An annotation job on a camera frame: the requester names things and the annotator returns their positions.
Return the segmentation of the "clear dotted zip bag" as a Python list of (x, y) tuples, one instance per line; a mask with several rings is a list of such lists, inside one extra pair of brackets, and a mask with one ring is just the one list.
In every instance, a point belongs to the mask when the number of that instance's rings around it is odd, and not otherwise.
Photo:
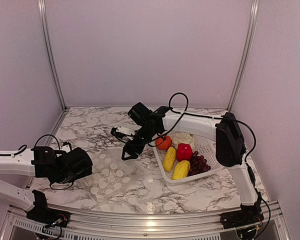
[(77, 200), (104, 204), (149, 176), (138, 159), (123, 161), (122, 151), (117, 147), (92, 150), (88, 155), (92, 160), (92, 174), (77, 181), (83, 193)]

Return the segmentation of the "red bell pepper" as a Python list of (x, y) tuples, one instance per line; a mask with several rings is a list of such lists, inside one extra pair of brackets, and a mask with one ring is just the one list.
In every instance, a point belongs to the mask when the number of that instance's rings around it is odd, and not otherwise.
[(193, 150), (190, 144), (179, 143), (176, 150), (176, 159), (181, 161), (188, 161), (193, 155)]

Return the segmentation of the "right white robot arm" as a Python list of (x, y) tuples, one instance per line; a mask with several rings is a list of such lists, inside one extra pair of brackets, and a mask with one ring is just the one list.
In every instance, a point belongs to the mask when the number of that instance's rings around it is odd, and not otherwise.
[(262, 196), (256, 188), (253, 170), (247, 163), (249, 151), (246, 149), (240, 129), (240, 125), (243, 125), (250, 130), (249, 125), (237, 120), (231, 112), (215, 117), (190, 113), (187, 110), (177, 111), (170, 104), (152, 111), (138, 102), (129, 110), (128, 115), (140, 128), (138, 130), (122, 126), (117, 128), (119, 136), (128, 139), (123, 147), (122, 160), (136, 159), (147, 144), (162, 139), (172, 131), (214, 141), (216, 160), (230, 172), (241, 205), (245, 206), (238, 212), (237, 219), (242, 224), (248, 224), (257, 216), (258, 212), (254, 205), (261, 202)]

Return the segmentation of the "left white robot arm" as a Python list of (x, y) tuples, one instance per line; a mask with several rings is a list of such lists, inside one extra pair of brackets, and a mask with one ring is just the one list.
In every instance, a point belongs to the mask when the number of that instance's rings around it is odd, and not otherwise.
[[(92, 174), (93, 162), (88, 153), (80, 147), (72, 148), (70, 143), (57, 149), (35, 145), (22, 145), (17, 152), (0, 151), (0, 175), (21, 175), (37, 179), (46, 178), (49, 184), (72, 185), (76, 180)], [(0, 198), (15, 207), (34, 215), (43, 223), (53, 219), (45, 194), (37, 190), (26, 190), (0, 179)]]

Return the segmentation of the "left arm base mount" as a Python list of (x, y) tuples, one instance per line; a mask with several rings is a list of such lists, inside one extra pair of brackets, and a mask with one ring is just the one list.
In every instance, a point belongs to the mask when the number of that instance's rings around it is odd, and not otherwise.
[(32, 193), (34, 195), (33, 207), (26, 212), (26, 217), (45, 224), (46, 228), (56, 225), (66, 228), (69, 223), (70, 213), (48, 207), (46, 195), (43, 192), (33, 190)]

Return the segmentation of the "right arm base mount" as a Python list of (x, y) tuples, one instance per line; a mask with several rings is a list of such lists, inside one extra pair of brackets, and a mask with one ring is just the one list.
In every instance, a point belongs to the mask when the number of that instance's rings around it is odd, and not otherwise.
[(220, 223), (224, 229), (251, 225), (263, 220), (264, 215), (259, 204), (241, 205), (240, 210), (224, 212), (220, 215)]

